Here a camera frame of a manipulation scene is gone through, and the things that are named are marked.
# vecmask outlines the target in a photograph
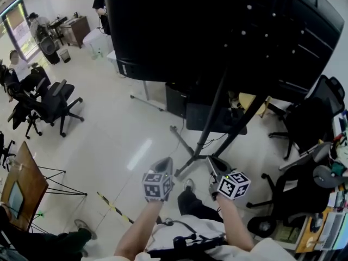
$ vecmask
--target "human arm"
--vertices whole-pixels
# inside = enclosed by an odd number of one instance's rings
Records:
[[[96,12],[99,16],[107,15],[107,13],[102,8],[96,9]]]
[[[216,196],[216,200],[221,208],[228,244],[245,251],[251,251],[254,248],[254,242],[245,228],[233,201],[221,194]]]
[[[106,15],[106,12],[104,10],[104,0],[94,0],[93,9],[96,10],[99,16]]]
[[[121,238],[115,256],[122,256],[133,261],[137,254],[144,251],[162,206],[162,201],[150,201],[146,205],[134,224]]]

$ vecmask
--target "wooden desk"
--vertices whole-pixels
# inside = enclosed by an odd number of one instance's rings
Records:
[[[15,164],[12,165],[7,176],[1,195],[2,202],[8,203],[15,182],[18,182],[24,201],[19,219],[14,220],[12,224],[28,231],[48,188],[48,183],[34,161],[26,142],[21,145],[15,158]]]
[[[312,218],[310,217],[308,219],[307,224],[304,225],[304,227],[305,227],[304,233],[301,237],[299,245],[297,246],[296,253],[305,253],[305,252],[314,251],[314,248],[316,246],[315,242],[317,242],[320,238],[320,234],[322,232],[322,229],[324,228],[324,225],[325,225],[325,222],[326,222],[326,219],[327,219],[329,212],[332,212],[331,207],[327,207],[325,209],[325,211],[322,212],[322,214],[323,214],[322,225],[316,233],[313,233],[310,231],[310,223],[312,222]]]

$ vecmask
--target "black pants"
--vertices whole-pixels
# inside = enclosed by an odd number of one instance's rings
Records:
[[[202,201],[189,188],[179,195],[178,205],[181,215],[194,215],[199,219],[223,222],[219,213],[214,209],[204,206]]]
[[[11,244],[20,255],[29,261],[80,261],[81,250],[92,238],[86,229],[77,232],[63,233],[58,236],[53,234],[29,233],[19,230],[9,223],[5,210],[0,207],[1,230],[6,234]]]

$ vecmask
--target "black metal stand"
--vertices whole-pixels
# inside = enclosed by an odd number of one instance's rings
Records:
[[[59,173],[57,173],[57,174],[55,174],[55,175],[53,175],[53,176],[50,176],[50,177],[44,176],[44,177],[45,177],[46,180],[50,180],[50,181],[52,181],[52,182],[54,182],[54,183],[56,183],[56,184],[59,184],[60,186],[62,186],[62,187],[64,187],[64,188],[67,188],[67,189],[72,190],[72,191],[69,191],[69,190],[60,190],[60,189],[47,188],[47,189],[49,189],[49,190],[53,190],[53,191],[47,191],[47,192],[46,192],[47,194],[85,195],[85,196],[88,195],[88,194],[85,193],[85,192],[82,192],[82,191],[79,191],[79,190],[76,190],[76,189],[69,188],[69,187],[67,187],[67,186],[65,186],[65,185],[63,185],[63,184],[60,184],[60,183],[58,183],[58,182],[52,180],[53,177],[58,176],[58,175],[60,175],[60,174],[62,174],[62,173],[66,173],[65,170],[47,168],[47,167],[43,167],[43,166],[38,166],[38,167],[39,167],[39,168],[43,168],[43,169],[48,169],[48,170],[60,171]]]
[[[201,134],[200,140],[197,143],[197,147],[195,150],[193,150],[186,142],[185,140],[178,134],[177,128],[171,126],[170,131],[176,136],[176,138],[180,141],[180,143],[185,147],[185,149],[188,151],[188,153],[191,155],[191,158],[185,163],[185,165],[177,169],[175,172],[175,177],[179,177],[179,175],[187,168],[189,167],[194,161],[198,159],[205,159],[207,156],[200,155],[203,146],[205,145],[209,134],[211,133],[211,127],[215,122],[216,116],[220,111],[219,108],[219,102],[222,97],[224,86],[227,79],[227,71],[229,66],[226,67],[223,76],[220,80],[219,87],[217,88],[213,105],[210,109],[208,120],[206,122],[206,125],[204,127],[204,130]],[[238,136],[238,134],[241,132],[241,130],[249,123],[250,119],[253,118],[253,116],[256,114],[257,110],[261,107],[261,105],[265,102],[268,95],[260,95],[257,96],[254,101],[249,106],[246,113],[242,116],[242,118],[238,121],[238,123],[234,126],[233,132],[228,134],[227,139],[223,144],[220,146],[220,148],[213,154],[213,156],[218,157],[231,143],[232,141]]]

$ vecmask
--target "seated person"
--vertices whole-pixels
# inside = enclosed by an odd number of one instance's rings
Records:
[[[197,199],[194,183],[188,179],[178,198],[182,217],[156,226],[164,202],[148,200],[121,238],[115,255],[100,261],[155,260],[151,254],[162,256],[162,260],[295,261],[272,239],[254,245],[233,201],[221,194],[215,196],[223,219]]]
[[[9,69],[15,70],[19,81],[22,81],[31,74],[31,65],[24,61],[16,50],[10,52],[10,61],[11,64],[9,65]]]
[[[0,202],[0,230],[5,233],[15,251],[8,248],[8,243],[0,236],[1,260],[18,261],[80,261],[88,253],[83,249],[89,240],[96,240],[97,235],[82,220],[75,220],[77,232],[62,233],[58,236],[44,233],[29,233],[13,226],[12,214],[4,203]]]

